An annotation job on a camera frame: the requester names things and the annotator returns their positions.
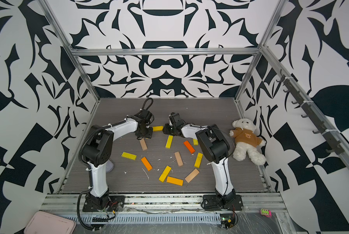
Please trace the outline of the yellow block top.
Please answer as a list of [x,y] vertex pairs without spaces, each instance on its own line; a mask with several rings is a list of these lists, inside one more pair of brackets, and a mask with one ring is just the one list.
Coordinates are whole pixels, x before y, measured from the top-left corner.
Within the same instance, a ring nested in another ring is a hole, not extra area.
[[159,131],[162,131],[163,128],[164,128],[164,126],[155,126],[155,127],[153,127],[153,131],[154,132],[159,132]]

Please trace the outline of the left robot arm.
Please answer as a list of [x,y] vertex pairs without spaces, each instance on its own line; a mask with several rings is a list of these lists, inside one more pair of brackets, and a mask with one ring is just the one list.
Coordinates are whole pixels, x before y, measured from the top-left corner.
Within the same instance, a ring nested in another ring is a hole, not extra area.
[[87,167],[90,186],[87,195],[88,204],[101,210],[109,203],[109,189],[106,181],[107,162],[110,159],[114,140],[134,133],[138,140],[151,138],[155,120],[154,115],[146,109],[127,116],[124,120],[107,124],[94,125],[79,151],[79,161]]

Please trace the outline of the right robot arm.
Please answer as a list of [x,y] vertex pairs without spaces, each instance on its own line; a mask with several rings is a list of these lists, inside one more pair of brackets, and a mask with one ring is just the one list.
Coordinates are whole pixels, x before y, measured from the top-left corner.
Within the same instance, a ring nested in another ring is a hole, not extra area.
[[215,195],[205,196],[201,202],[204,210],[227,209],[236,199],[229,173],[231,145],[217,125],[200,126],[186,123],[178,113],[169,115],[163,133],[169,136],[192,138],[198,141],[202,154],[211,163],[215,177]]

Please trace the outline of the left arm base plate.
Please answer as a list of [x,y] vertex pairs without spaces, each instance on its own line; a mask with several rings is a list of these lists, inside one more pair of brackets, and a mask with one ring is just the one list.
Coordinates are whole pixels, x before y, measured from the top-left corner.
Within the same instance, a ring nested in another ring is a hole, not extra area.
[[98,212],[107,209],[108,212],[122,210],[125,203],[125,196],[103,196],[97,198],[93,195],[86,195],[83,205],[83,212]]

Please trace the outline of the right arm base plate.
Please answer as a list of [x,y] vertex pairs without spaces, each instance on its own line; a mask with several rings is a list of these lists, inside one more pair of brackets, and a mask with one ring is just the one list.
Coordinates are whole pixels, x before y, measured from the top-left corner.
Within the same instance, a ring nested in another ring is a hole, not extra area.
[[203,195],[203,200],[201,202],[202,209],[206,211],[241,211],[243,206],[240,195],[226,196],[226,198],[217,195]]

